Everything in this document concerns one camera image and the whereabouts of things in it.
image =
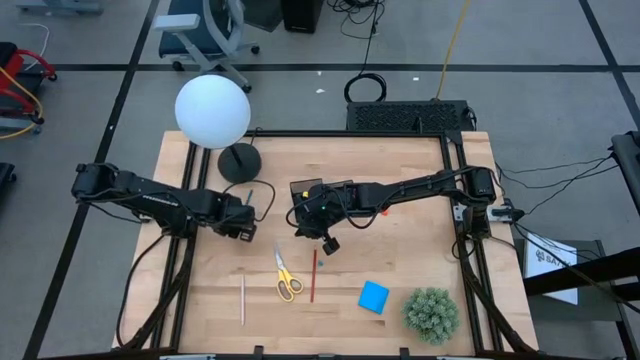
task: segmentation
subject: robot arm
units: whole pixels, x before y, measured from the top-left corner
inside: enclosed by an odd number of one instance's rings
[[[153,218],[163,232],[187,237],[198,225],[251,241],[255,210],[230,194],[208,189],[183,190],[119,170],[111,164],[79,164],[71,194],[78,202],[112,202],[138,218]]]
[[[463,191],[456,186],[461,176],[467,187]],[[491,170],[467,166],[459,170],[443,170],[434,175],[383,185],[380,183],[323,184],[322,180],[309,180],[291,184],[298,228],[296,236],[312,239],[323,238],[327,255],[340,245],[329,233],[329,227],[347,219],[353,226],[364,229],[373,219],[391,205],[433,196],[452,198],[468,207],[466,228],[471,232],[488,231],[485,219],[486,207],[496,199]],[[371,218],[366,225],[358,225],[351,218]]]

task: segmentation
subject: potted succulent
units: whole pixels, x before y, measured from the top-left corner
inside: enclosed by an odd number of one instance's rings
[[[405,326],[431,345],[449,341],[460,326],[458,307],[444,289],[416,289],[402,309]]]

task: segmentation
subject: wooden table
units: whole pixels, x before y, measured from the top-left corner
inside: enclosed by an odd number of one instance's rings
[[[463,139],[469,164],[493,168],[486,133],[463,133]],[[265,353],[271,354],[397,355],[400,347],[408,347],[412,355],[474,353],[460,264],[450,253],[455,235],[448,199],[434,197],[396,205],[367,230],[342,222],[331,229],[342,247],[330,257],[324,255],[319,241],[294,237],[294,229],[284,221],[292,206],[290,182],[323,178],[325,182],[391,183],[435,173],[443,168],[437,139],[259,137],[255,146],[263,162],[258,178],[276,187],[275,203],[265,221],[258,223],[252,243],[220,237],[211,229],[199,231],[180,352],[251,353],[255,345],[263,345]],[[165,133],[154,179],[179,186],[187,149],[182,133]],[[222,191],[228,183],[217,171],[219,153],[211,156],[207,188]],[[267,187],[246,184],[234,187],[231,193],[246,199],[251,188],[251,204],[262,216],[271,196]],[[492,232],[512,241],[507,225],[493,224]],[[136,257],[158,233],[155,224],[142,226]],[[289,271],[306,286],[293,303],[283,302],[276,294],[275,241]],[[122,322],[125,339],[133,335],[158,300],[168,243],[166,240],[154,249],[133,277]],[[324,265],[318,268],[315,302],[311,304],[315,246]],[[537,348],[514,250],[487,240],[485,251],[497,306],[522,338]],[[242,275],[246,278],[245,326],[240,323]],[[382,315],[357,305],[366,280],[390,289]],[[403,326],[403,302],[415,288],[424,287],[448,289],[460,309],[461,326],[453,339],[440,347],[419,342]],[[478,309],[484,346],[490,349],[480,302]],[[168,344],[173,316],[170,309],[163,344]]]

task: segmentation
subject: blue sponge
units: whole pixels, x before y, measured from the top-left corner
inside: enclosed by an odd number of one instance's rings
[[[367,281],[364,283],[364,288],[362,288],[358,305],[375,313],[382,314],[388,296],[389,289],[374,282]]]

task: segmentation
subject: lamp base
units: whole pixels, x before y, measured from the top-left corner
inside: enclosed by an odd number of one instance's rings
[[[236,160],[231,147],[236,151]],[[255,179],[262,168],[260,153],[253,145],[238,143],[224,149],[218,158],[218,170],[230,183],[240,184]]]

